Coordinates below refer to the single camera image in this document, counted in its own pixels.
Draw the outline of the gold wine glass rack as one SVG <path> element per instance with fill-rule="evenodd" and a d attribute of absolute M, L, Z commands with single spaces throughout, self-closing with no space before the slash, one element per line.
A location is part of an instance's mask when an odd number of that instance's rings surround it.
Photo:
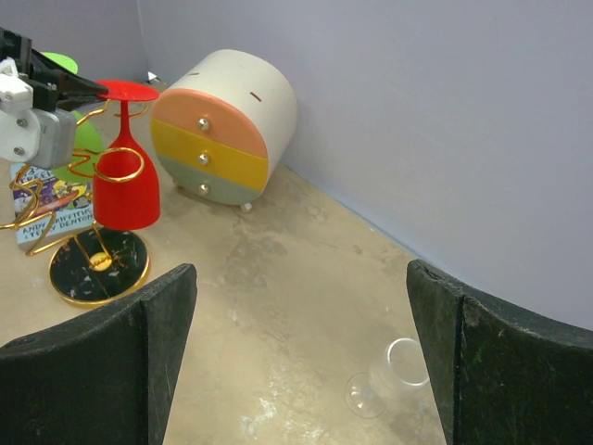
<path fill-rule="evenodd" d="M 66 165 L 69 172 L 85 177 L 86 181 L 81 183 L 92 184 L 93 210 L 95 164 L 106 150 L 75 149 L 73 160 Z M 19 178 L 24 173 L 21 170 L 17 179 L 11 179 L 12 191 L 22 186 Z M 30 215 L 29 210 L 24 210 L 7 229 L 16 231 Z M 136 232 L 109 229 L 95 219 L 87 229 L 26 253 L 33 256 L 53 248 L 55 253 L 49 264 L 53 288 L 65 301 L 93 308 L 129 294 L 145 282 L 150 259 L 145 242 Z"/>

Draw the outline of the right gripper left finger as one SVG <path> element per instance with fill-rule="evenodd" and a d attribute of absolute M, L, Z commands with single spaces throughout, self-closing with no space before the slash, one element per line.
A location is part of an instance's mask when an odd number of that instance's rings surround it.
<path fill-rule="evenodd" d="M 1 348 L 4 444 L 161 444 L 197 296 L 181 264 Z"/>

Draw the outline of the green wine glass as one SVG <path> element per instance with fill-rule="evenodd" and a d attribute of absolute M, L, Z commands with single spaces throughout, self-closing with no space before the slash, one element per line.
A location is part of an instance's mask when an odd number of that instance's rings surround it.
<path fill-rule="evenodd" d="M 43 52 L 43 55 L 56 62 L 60 67 L 65 68 L 74 74 L 78 73 L 78 63 L 73 58 L 56 52 Z M 77 128 L 74 147 L 77 149 L 89 149 L 96 152 L 105 150 L 99 132 L 89 121 Z M 52 170 L 52 173 L 58 180 L 69 183 L 86 181 L 84 176 L 69 172 L 66 166 L 54 169 Z"/>

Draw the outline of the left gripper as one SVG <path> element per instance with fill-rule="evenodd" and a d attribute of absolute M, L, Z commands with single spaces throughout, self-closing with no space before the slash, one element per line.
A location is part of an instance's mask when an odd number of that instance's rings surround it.
<path fill-rule="evenodd" d="M 58 99 L 74 102 L 106 97 L 108 89 L 79 75 L 78 62 L 58 52 L 33 49 L 32 39 L 1 29 L 1 58 L 15 60 L 18 78 L 32 87 L 34 108 L 55 111 Z"/>

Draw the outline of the red wine glass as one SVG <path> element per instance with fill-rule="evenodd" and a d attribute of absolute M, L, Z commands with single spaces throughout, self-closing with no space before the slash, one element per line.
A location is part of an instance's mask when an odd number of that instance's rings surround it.
<path fill-rule="evenodd" d="M 144 229 L 160 217 L 159 182 L 152 159 L 132 136 L 129 105 L 152 103 L 159 92 L 131 81 L 98 83 L 107 88 L 102 97 L 120 104 L 120 131 L 95 164 L 95 219 L 109 229 Z"/>

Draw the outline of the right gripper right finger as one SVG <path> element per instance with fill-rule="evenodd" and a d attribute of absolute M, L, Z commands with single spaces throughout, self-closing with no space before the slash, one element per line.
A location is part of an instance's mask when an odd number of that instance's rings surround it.
<path fill-rule="evenodd" d="M 591 443 L 591 331 L 421 260 L 406 286 L 448 444 Z"/>

